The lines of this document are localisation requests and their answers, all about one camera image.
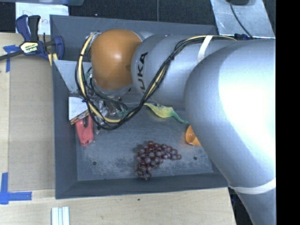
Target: red grapes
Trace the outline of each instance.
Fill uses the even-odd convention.
[[[139,177],[148,180],[153,169],[158,168],[158,165],[163,163],[164,159],[180,160],[181,155],[172,146],[165,143],[148,141],[147,145],[141,145],[138,149],[136,161],[138,163],[136,173]]]

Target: black floor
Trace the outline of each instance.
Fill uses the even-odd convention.
[[[263,0],[276,34],[276,0]],[[73,16],[106,17],[171,23],[215,25],[210,0],[85,0],[69,6]],[[15,4],[0,2],[0,31],[15,31]],[[237,225],[251,225],[250,218],[234,191],[229,190]]]

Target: red object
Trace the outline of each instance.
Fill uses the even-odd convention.
[[[89,115],[75,123],[80,144],[85,147],[94,141],[93,119]]]

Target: white strap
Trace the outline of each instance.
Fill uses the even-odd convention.
[[[205,37],[203,43],[201,44],[201,47],[200,47],[200,50],[198,53],[197,64],[204,59],[206,48],[208,47],[208,44],[210,43],[212,37],[213,37],[213,35],[207,35]]]
[[[232,187],[230,185],[229,187],[238,193],[244,193],[250,195],[262,194],[276,188],[276,178],[258,187]]]

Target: gray tray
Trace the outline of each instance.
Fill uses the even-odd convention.
[[[52,16],[51,24],[52,36],[64,38],[66,60],[78,58],[85,36],[93,30],[125,28],[158,33],[161,27],[162,32],[167,30],[172,34],[215,34],[213,26],[102,18]],[[187,124],[179,123],[174,118],[161,119],[147,107],[120,128],[114,131],[101,130],[100,134],[95,135],[94,143],[82,147],[75,127],[68,121],[68,97],[72,92],[68,88],[70,84],[67,86],[66,83],[74,81],[68,81],[66,73],[60,72],[61,65],[52,66],[57,199],[228,186],[204,149],[186,144],[184,136]],[[140,99],[134,89],[127,94],[127,100],[129,97],[134,102]],[[186,119],[184,109],[174,109],[182,119]],[[145,181],[135,175],[135,156],[138,145],[148,140],[175,147],[182,159],[165,161],[153,172],[152,178]]]

